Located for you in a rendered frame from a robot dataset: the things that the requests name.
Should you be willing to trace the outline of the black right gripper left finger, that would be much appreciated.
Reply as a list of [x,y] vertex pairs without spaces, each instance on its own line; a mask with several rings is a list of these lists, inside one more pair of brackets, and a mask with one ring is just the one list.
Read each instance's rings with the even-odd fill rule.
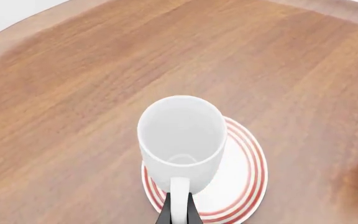
[[162,210],[161,210],[155,224],[172,224],[171,213],[170,213],[170,203],[171,203],[170,193],[167,193]]

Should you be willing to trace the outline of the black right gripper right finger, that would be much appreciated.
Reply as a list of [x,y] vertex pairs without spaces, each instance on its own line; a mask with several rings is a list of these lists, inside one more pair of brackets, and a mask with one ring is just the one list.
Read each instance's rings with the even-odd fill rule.
[[201,218],[191,193],[188,194],[187,224],[201,224]]

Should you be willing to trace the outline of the white mug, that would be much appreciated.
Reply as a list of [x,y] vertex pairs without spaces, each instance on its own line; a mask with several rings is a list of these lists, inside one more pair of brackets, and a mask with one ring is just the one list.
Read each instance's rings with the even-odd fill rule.
[[141,115],[137,138],[155,184],[170,194],[172,224],[188,224],[188,196],[202,191],[217,173],[227,140],[222,113],[188,95],[162,98]]

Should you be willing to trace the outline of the white plate with red rings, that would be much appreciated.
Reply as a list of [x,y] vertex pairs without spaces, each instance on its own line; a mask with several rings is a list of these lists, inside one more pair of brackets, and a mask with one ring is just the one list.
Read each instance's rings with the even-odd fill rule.
[[269,171],[262,147],[243,125],[224,117],[227,141],[213,180],[193,196],[205,224],[241,224],[264,199]]

